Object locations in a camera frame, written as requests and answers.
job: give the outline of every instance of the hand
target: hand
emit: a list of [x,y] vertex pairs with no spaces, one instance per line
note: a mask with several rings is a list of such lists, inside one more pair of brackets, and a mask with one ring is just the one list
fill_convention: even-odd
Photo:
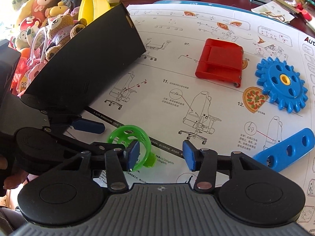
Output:
[[[0,169],[5,170],[7,168],[7,159],[0,156]],[[3,189],[15,189],[20,184],[24,183],[29,173],[13,165],[12,175],[8,176],[4,180]]]

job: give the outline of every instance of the instruction sheet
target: instruction sheet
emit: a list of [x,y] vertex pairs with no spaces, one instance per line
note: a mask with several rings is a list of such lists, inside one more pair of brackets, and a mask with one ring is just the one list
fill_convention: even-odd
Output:
[[[130,186],[183,182],[193,186],[197,172],[189,171],[182,158],[185,139],[196,148],[210,148],[221,155],[238,150],[253,156],[303,128],[314,130],[312,37],[275,20],[221,7],[150,4],[132,5],[128,11],[146,52],[83,113],[84,118],[103,122],[105,133],[69,129],[66,134],[87,143],[106,142],[120,125],[141,127],[151,138],[157,160],[152,168],[126,173]],[[195,76],[208,38],[243,47],[240,88]],[[299,113],[280,111],[262,95],[255,71],[268,57],[293,65],[305,81],[309,99]],[[298,222],[315,235],[315,152],[281,173],[303,188],[306,205]],[[216,186],[227,180],[228,176],[218,173]],[[105,173],[96,181],[106,185]]]

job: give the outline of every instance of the finger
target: finger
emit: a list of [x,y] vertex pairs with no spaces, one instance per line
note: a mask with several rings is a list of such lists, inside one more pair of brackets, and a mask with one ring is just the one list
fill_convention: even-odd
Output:
[[0,155],[0,170],[6,170],[7,169],[7,159]]
[[28,173],[22,169],[19,169],[18,172],[14,175],[8,176],[4,180],[3,189],[15,189],[20,184],[22,184],[28,176]]

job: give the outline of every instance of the pizza sticker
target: pizza sticker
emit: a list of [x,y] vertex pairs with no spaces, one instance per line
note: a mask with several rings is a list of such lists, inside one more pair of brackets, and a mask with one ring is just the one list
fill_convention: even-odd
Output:
[[229,28],[228,28],[228,26],[226,24],[218,22],[217,25],[218,25],[218,27],[220,27],[220,28],[222,28],[224,30],[229,30]]
[[263,43],[263,42],[265,42],[265,41],[259,37],[259,42],[257,42],[257,43]]
[[196,14],[195,13],[193,13],[193,12],[191,12],[191,11],[184,11],[184,14],[186,15],[186,16],[195,16]]
[[247,60],[243,60],[242,61],[242,70],[245,69],[248,65],[248,61]]
[[257,87],[249,87],[243,93],[243,102],[248,111],[255,113],[267,101],[268,96],[263,95]]
[[241,23],[241,22],[238,22],[238,21],[232,21],[232,22],[230,23],[230,25],[234,25],[234,26],[240,27],[240,26],[242,25],[242,23]]

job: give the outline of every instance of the yellow center hole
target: yellow center hole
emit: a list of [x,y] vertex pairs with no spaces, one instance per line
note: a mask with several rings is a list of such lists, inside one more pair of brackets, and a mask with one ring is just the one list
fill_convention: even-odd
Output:
[[286,75],[280,75],[280,80],[285,85],[290,85],[291,84],[290,78],[288,76],[286,76]]

